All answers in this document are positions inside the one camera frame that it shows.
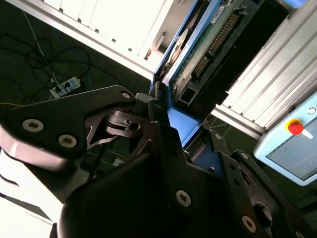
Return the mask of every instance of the screw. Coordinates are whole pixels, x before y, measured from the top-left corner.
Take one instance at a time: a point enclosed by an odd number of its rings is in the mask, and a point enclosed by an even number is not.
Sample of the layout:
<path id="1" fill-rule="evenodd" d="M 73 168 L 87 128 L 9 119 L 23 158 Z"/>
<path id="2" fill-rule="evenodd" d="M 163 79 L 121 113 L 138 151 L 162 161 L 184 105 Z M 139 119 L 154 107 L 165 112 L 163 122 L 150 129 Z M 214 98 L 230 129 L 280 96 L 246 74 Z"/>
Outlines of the screw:
<path id="1" fill-rule="evenodd" d="M 249 230 L 251 233 L 255 233 L 257 231 L 256 224 L 252 221 L 252 219 L 248 216 L 242 217 L 242 222 L 244 226 Z"/>
<path id="2" fill-rule="evenodd" d="M 245 159 L 245 160 L 248 160 L 248 159 L 249 159 L 249 157 L 248 157 L 245 153 L 241 153 L 241 156 L 242 156 L 242 158 Z"/>
<path id="3" fill-rule="evenodd" d="M 217 140 L 221 140 L 221 136 L 218 135 L 217 133 L 215 133 L 214 136 L 216 137 Z"/>
<path id="4" fill-rule="evenodd" d="M 189 207 L 192 204 L 192 199 L 188 193 L 183 190 L 178 190 L 176 192 L 176 199 L 184 207 Z"/>
<path id="5" fill-rule="evenodd" d="M 77 144 L 76 138 L 72 135 L 61 135 L 58 138 L 58 142 L 65 148 L 72 148 Z"/>
<path id="6" fill-rule="evenodd" d="M 39 132 L 44 129 L 44 125 L 41 121 L 36 119 L 27 119 L 22 122 L 23 129 L 28 132 Z"/>
<path id="7" fill-rule="evenodd" d="M 305 238 L 300 232 L 296 232 L 297 238 Z"/>
<path id="8" fill-rule="evenodd" d="M 127 99 L 131 98 L 130 94 L 127 94 L 125 92 L 122 92 L 121 94 L 122 94 L 123 97 L 125 97 Z"/>
<path id="9" fill-rule="evenodd" d="M 161 106 L 160 104 L 155 103 L 154 105 L 155 105 L 157 108 L 162 109 L 162 106 Z"/>
<path id="10" fill-rule="evenodd" d="M 307 113 L 308 113 L 309 115 L 312 115 L 312 114 L 314 114 L 315 112 L 316 112 L 316 108 L 309 108 L 308 111 L 307 111 Z"/>

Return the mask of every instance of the emergency stop button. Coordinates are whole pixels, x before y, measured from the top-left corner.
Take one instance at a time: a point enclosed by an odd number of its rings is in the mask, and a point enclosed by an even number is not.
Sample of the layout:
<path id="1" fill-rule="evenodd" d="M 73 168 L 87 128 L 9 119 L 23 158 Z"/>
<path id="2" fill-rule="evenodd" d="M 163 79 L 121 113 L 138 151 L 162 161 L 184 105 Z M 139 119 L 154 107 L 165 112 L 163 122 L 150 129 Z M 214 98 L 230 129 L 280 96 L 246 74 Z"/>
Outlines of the emergency stop button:
<path id="1" fill-rule="evenodd" d="M 304 126 L 300 124 L 298 121 L 294 121 L 288 125 L 288 130 L 293 134 L 293 135 L 299 135 L 300 133 L 303 132 Z"/>

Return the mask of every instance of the floor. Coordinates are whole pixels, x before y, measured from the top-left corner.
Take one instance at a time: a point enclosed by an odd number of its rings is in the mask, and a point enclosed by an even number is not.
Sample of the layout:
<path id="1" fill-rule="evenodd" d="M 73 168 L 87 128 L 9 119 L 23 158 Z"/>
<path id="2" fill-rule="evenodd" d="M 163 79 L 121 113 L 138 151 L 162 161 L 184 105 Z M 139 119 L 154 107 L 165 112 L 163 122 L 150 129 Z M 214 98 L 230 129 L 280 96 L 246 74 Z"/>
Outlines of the floor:
<path id="1" fill-rule="evenodd" d="M 75 39 L 57 30 L 54 32 L 52 27 L 38 19 L 30 15 L 27 15 L 27 17 L 38 38 L 38 43 L 41 45 L 43 53 L 47 58 L 46 60 L 54 69 L 56 80 L 59 83 L 77 76 L 83 82 L 85 90 L 122 85 L 134 94 L 138 92 L 148 93 L 150 88 L 149 80 Z M 54 87 L 54 85 L 50 82 L 50 77 L 44 74 L 41 69 L 43 59 L 40 57 L 37 62 L 30 59 L 30 57 L 33 59 L 39 57 L 40 53 L 37 51 L 35 39 L 23 12 L 3 0 L 0 0 L 0 33 L 1 118 L 5 114 L 5 111 L 13 106 L 3 103 L 25 105 L 48 100 L 51 98 L 49 89 Z M 90 77 L 87 74 L 86 68 L 74 53 L 61 44 L 58 38 L 71 48 L 83 62 L 88 63 L 91 60 L 91 63 L 88 64 L 90 66 Z M 242 149 L 250 155 L 253 154 L 253 148 L 257 143 L 256 140 L 214 117 L 209 118 L 209 124 L 210 127 L 213 127 L 213 130 L 224 137 L 229 151 Z M 90 164 L 93 163 L 93 158 L 96 158 L 100 148 L 98 147 L 87 154 L 87 160 L 90 161 Z M 103 170 L 111 169 L 113 161 L 122 158 L 118 154 L 125 157 L 127 150 L 125 139 L 113 143 L 103 158 L 101 165 L 101 167 L 104 167 Z M 269 167 L 264 166 L 263 170 L 297 207 L 301 208 L 312 199 L 317 198 L 316 182 L 306 187 L 300 187 Z M 308 213 L 304 217 L 317 230 L 317 212 Z"/>

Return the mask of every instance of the electronic component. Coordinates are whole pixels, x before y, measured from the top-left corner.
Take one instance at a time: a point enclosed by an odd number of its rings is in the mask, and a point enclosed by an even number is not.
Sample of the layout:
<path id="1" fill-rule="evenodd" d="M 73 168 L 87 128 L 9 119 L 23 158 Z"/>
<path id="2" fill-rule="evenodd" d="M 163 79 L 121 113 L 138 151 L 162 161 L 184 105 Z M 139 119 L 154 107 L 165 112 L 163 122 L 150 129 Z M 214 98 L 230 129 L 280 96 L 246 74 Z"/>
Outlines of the electronic component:
<path id="1" fill-rule="evenodd" d="M 72 77 L 71 79 L 61 83 L 58 88 L 54 87 L 50 89 L 50 92 L 53 97 L 59 98 L 70 93 L 72 90 L 79 88 L 80 85 L 80 79 Z"/>
<path id="2" fill-rule="evenodd" d="M 174 80 L 172 86 L 174 103 L 177 104 L 178 101 L 185 104 L 191 103 L 197 90 L 195 87 L 186 87 L 187 84 L 200 81 L 200 74 L 216 57 L 216 51 L 243 15 L 242 13 L 245 13 L 245 7 L 240 6 L 242 0 L 236 0 L 229 7 L 227 6 L 228 2 L 228 0 L 223 1 L 222 5 L 219 6 Z"/>
<path id="3" fill-rule="evenodd" d="M 262 137 L 254 155 L 299 185 L 317 179 L 317 93 Z"/>

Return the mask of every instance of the sticker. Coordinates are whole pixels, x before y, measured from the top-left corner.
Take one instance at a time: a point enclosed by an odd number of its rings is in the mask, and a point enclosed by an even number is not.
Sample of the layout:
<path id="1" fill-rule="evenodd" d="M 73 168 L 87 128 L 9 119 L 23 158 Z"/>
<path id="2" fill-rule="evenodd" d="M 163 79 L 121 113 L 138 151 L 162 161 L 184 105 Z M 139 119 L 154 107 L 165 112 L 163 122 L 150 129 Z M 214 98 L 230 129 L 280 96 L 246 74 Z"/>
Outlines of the sticker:
<path id="1" fill-rule="evenodd" d="M 213 16 L 212 20 L 211 20 L 211 24 L 215 24 L 215 22 L 217 21 L 217 19 L 220 17 L 222 11 L 224 10 L 224 6 L 220 6 L 218 11 L 216 12 L 216 14 Z"/>

